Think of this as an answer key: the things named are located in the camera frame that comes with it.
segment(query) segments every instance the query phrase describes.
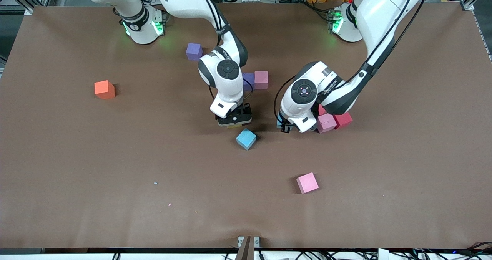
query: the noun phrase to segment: cube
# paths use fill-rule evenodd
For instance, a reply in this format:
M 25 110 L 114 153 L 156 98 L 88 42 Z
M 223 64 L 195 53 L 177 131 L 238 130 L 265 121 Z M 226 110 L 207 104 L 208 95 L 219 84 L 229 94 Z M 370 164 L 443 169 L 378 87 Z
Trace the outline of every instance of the cube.
M 314 178 L 314 174 L 312 172 L 298 177 L 297 184 L 299 185 L 301 194 L 305 194 L 319 188 L 318 183 L 316 182 L 316 178 Z
M 267 89 L 268 88 L 268 72 L 267 71 L 255 71 L 255 73 L 254 73 L 254 88 L 255 89 Z
M 325 108 L 323 108 L 323 106 L 321 106 L 321 104 L 318 107 L 318 112 L 319 112 L 318 116 L 325 115 L 327 113 Z
M 101 99 L 112 99 L 115 97 L 115 86 L 109 80 L 94 83 L 94 94 Z
M 249 150 L 253 143 L 256 141 L 256 134 L 252 133 L 248 129 L 244 129 L 237 137 L 236 141 L 241 147 Z
M 281 129 L 282 128 L 282 123 L 280 122 L 282 120 L 282 118 L 280 117 L 280 113 L 278 113 L 277 115 L 277 128 L 278 129 Z
M 333 117 L 335 118 L 335 121 L 337 122 L 337 126 L 335 127 L 336 130 L 344 128 L 344 127 L 350 125 L 350 123 L 352 123 L 352 117 L 350 116 L 349 113 L 344 113 L 342 115 L 334 115 Z
M 251 91 L 251 87 L 254 90 L 254 74 L 253 73 L 243 73 L 243 90 Z
M 337 122 L 333 115 L 325 114 L 318 117 L 318 132 L 324 133 L 334 129 L 337 126 Z
M 186 48 L 186 56 L 189 60 L 198 61 L 203 55 L 202 45 L 196 43 L 188 43 Z

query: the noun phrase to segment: light pink cube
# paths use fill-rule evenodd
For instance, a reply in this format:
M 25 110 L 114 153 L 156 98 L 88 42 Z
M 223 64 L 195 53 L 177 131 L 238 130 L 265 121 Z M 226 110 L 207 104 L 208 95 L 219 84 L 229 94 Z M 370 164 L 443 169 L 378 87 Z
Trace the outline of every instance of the light pink cube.
M 255 89 L 267 89 L 268 88 L 268 72 L 267 71 L 255 71 L 255 73 L 254 73 L 254 88 Z
M 324 133 L 334 129 L 337 126 L 337 122 L 333 115 L 325 114 L 318 117 L 318 132 Z
M 321 104 L 318 107 L 318 112 L 319 112 L 318 116 L 325 115 L 327 113 L 325 108 L 323 108 L 323 106 L 321 106 Z
M 319 188 L 318 183 L 316 182 L 316 178 L 314 178 L 314 174 L 312 172 L 298 177 L 297 184 L 299 185 L 299 189 L 301 190 L 302 194 L 311 192 L 312 190 L 316 190 Z

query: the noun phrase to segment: black bracket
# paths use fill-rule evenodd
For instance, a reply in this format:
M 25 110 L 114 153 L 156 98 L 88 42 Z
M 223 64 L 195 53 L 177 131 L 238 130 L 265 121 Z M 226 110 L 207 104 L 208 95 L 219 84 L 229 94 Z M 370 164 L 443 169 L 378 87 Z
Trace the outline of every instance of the black bracket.
M 251 122 L 251 107 L 249 103 L 239 105 L 236 109 L 229 112 L 225 118 L 221 118 L 216 115 L 218 125 L 221 127 L 242 125 Z

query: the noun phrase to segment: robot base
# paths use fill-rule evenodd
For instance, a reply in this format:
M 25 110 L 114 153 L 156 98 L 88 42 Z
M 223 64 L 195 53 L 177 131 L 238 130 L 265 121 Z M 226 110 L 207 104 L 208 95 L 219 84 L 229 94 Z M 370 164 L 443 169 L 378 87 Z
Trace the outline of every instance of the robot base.
M 347 13 L 347 8 L 350 6 L 349 3 L 343 3 L 341 6 L 336 7 L 334 10 L 342 13 L 342 17 L 344 17 Z M 352 24 L 345 17 L 343 21 L 338 24 L 338 29 L 333 28 L 335 24 L 329 23 L 328 29 L 334 34 L 340 36 L 343 40 L 347 42 L 357 42 L 362 40 L 361 33 L 358 29 L 355 29 L 354 24 Z
M 126 34 L 138 44 L 149 44 L 154 42 L 159 36 L 164 35 L 166 22 L 168 19 L 167 13 L 162 13 L 153 6 L 145 6 L 149 11 L 149 20 L 142 26 L 139 31 L 128 29 L 125 25 Z
M 251 123 L 251 107 L 249 103 L 241 104 L 231 111 L 225 119 L 216 115 L 216 120 L 220 127 Z

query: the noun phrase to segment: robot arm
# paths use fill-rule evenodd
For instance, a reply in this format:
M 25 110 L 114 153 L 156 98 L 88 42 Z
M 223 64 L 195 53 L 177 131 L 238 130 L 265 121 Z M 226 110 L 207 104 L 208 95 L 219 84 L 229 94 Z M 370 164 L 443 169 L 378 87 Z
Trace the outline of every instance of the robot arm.
M 359 93 L 391 53 L 394 47 L 395 29 L 417 1 L 363 0 L 358 7 L 356 20 L 367 47 L 366 61 L 347 82 L 341 80 L 335 72 L 328 68 L 323 71 L 319 69 L 313 70 L 314 67 L 322 64 L 322 62 L 312 65 L 310 69 L 304 67 L 282 99 L 281 116 L 283 119 L 294 123 L 300 132 L 304 132 L 316 123 L 312 114 L 311 116 L 308 114 L 315 101 L 333 115 L 341 115 L 349 111 Z M 296 99 L 290 92 L 299 80 L 307 80 L 315 85 L 317 97 L 309 97 L 309 100 L 303 102 L 302 108 L 296 107 L 302 113 L 293 113 L 288 106 L 293 105 Z M 307 117 L 307 119 L 303 118 L 301 120 L 303 123 L 300 124 L 298 117 Z
M 211 0 L 160 1 L 172 16 L 208 20 L 221 36 L 223 44 L 200 58 L 198 71 L 207 85 L 218 90 L 210 110 L 217 116 L 226 118 L 243 103 L 243 73 L 240 67 L 248 60 L 246 47 Z
M 138 44 L 148 44 L 163 34 L 162 11 L 144 6 L 140 0 L 91 0 L 113 6 L 126 28 L 126 33 Z

